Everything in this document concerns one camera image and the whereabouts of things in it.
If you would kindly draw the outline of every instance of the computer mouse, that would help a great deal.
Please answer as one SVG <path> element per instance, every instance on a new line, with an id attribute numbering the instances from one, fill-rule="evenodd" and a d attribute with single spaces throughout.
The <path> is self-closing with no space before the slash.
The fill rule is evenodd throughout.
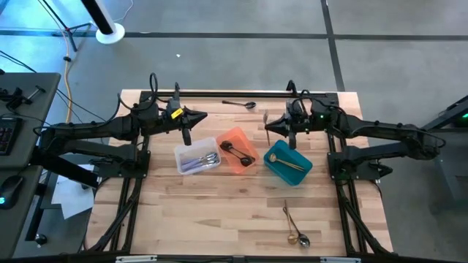
<path id="1" fill-rule="evenodd" d="M 20 195 L 23 178 L 19 175 L 8 177 L 0 186 L 0 209 L 14 207 Z"/>

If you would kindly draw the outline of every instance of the gray floor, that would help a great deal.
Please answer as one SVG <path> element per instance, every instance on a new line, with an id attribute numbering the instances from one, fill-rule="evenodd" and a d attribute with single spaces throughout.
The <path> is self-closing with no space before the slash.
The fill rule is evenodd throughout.
<path id="1" fill-rule="evenodd" d="M 50 2 L 69 26 L 89 20 L 79 1 Z M 127 1 L 105 3 L 115 18 L 129 6 Z M 336 34 L 468 34 L 468 2 L 463 0 L 328 0 L 328 5 Z M 127 31 L 325 33 L 320 0 L 135 0 L 124 25 Z M 0 15 L 0 29 L 9 28 L 55 25 L 36 1 L 22 0 L 11 1 Z M 294 79 L 299 88 L 336 91 L 328 42 L 321 39 L 125 38 L 111 46 L 94 38 L 77 42 L 80 51 L 69 75 L 73 99 L 104 118 L 113 112 L 116 93 L 147 88 L 150 72 L 158 74 L 165 88 L 178 81 L 183 88 L 283 90 Z M 365 119 L 423 125 L 467 94 L 468 42 L 336 45 L 344 86 L 358 92 Z M 63 71 L 62 38 L 0 36 L 0 49 L 40 72 Z M 4 59 L 0 68 L 25 71 Z M 63 81 L 60 89 L 65 91 Z M 48 121 L 63 121 L 65 113 L 64 103 L 56 99 Z M 79 114 L 84 121 L 93 120 Z M 429 212 L 444 191 L 434 163 L 385 163 L 395 170 L 382 179 L 395 252 L 468 261 L 466 215 Z"/>

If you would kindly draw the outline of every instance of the teal plastic container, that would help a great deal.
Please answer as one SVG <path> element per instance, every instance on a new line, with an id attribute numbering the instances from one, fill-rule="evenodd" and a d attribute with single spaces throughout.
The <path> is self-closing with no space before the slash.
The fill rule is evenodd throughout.
<path id="1" fill-rule="evenodd" d="M 303 167 L 304 171 L 301 172 L 278 161 L 275 161 L 274 163 L 270 162 L 268 157 L 272 153 L 274 153 L 278 159 Z M 275 174 L 291 186 L 296 186 L 301 183 L 307 173 L 312 169 L 312 163 L 296 150 L 291 150 L 283 140 L 279 140 L 275 145 L 273 145 L 273 147 L 263 156 L 263 161 L 266 167 L 270 168 Z"/>

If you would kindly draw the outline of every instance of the wooden tabletop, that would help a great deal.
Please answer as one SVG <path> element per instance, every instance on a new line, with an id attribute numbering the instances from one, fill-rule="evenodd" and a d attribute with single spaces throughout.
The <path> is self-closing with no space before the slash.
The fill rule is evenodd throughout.
<path id="1" fill-rule="evenodd" d="M 139 90 L 124 90 L 127 104 L 137 102 Z M 338 93 L 340 106 L 362 117 L 358 95 Z M 263 113 L 279 118 L 285 99 L 254 99 L 253 110 L 221 104 L 222 98 L 181 98 L 189 109 L 208 113 L 191 131 L 192 141 L 217 137 L 239 126 L 260 156 L 268 151 Z M 253 99 L 232 99 L 247 102 Z M 123 107 L 118 115 L 129 111 Z M 271 144 L 284 140 L 270 132 Z M 124 142 L 111 140 L 111 145 Z M 179 131 L 154 135 L 150 139 L 151 162 L 140 195 L 132 254 L 203 254 L 256 256 L 344 256 L 344 241 L 334 183 L 328 175 L 324 132 L 297 135 L 297 150 L 314 167 L 299 186 L 289 186 L 259 160 L 244 174 L 235 175 L 225 160 L 219 167 L 196 175 L 179 175 L 173 149 L 183 144 Z M 366 147 L 365 137 L 348 140 L 348 145 Z M 98 241 L 116 216 L 122 179 L 109 179 L 97 192 L 88 225 L 87 243 Z M 355 181 L 361 217 L 384 248 L 392 250 L 390 236 L 377 187 Z M 311 240 L 311 248 L 289 245 L 284 200 L 292 219 Z M 121 235 L 127 227 L 124 222 Z M 355 227 L 350 223 L 353 245 L 358 249 Z"/>

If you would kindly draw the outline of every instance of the paper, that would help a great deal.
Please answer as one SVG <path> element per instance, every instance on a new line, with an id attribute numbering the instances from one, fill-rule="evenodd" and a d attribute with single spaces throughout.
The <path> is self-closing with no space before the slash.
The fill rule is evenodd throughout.
<path id="1" fill-rule="evenodd" d="M 93 166 L 88 164 L 80 166 L 91 171 L 93 169 Z M 92 208 L 94 195 L 91 188 L 83 189 L 79 183 L 59 176 L 51 203 L 60 204 L 64 218 L 67 219 Z"/>

